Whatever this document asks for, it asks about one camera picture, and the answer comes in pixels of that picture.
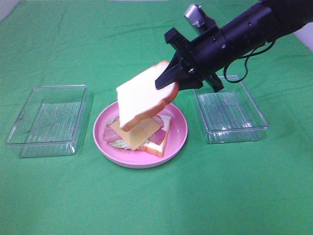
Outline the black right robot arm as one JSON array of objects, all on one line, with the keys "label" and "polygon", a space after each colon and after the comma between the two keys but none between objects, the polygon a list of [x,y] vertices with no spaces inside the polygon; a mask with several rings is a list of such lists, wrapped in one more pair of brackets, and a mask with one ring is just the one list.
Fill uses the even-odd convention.
[{"label": "black right robot arm", "polygon": [[176,53],[156,79],[156,89],[175,82],[180,90],[198,89],[205,80],[218,92],[223,89],[218,70],[226,69],[236,59],[253,56],[253,50],[265,42],[274,44],[278,38],[311,23],[313,2],[260,0],[221,28],[200,5],[191,4],[184,15],[199,35],[189,41],[175,28],[165,34],[166,43]]}]

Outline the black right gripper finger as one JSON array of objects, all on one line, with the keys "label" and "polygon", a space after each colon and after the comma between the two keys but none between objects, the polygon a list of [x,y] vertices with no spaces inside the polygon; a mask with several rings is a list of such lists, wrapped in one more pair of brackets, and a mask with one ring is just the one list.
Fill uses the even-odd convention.
[{"label": "black right gripper finger", "polygon": [[199,89],[203,86],[203,80],[197,77],[187,77],[177,81],[179,90]]},{"label": "black right gripper finger", "polygon": [[177,82],[179,85],[186,78],[186,71],[182,64],[182,57],[174,55],[164,72],[156,79],[155,87],[157,90]]}]

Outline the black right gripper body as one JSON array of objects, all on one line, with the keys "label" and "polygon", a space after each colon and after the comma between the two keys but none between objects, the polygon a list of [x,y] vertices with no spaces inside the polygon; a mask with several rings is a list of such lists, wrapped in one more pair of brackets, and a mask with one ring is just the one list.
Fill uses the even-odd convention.
[{"label": "black right gripper body", "polygon": [[218,92],[224,88],[216,72],[235,60],[235,53],[226,42],[222,30],[206,32],[192,41],[187,40],[174,27],[164,35],[166,43],[182,57],[187,77],[206,81]]}]

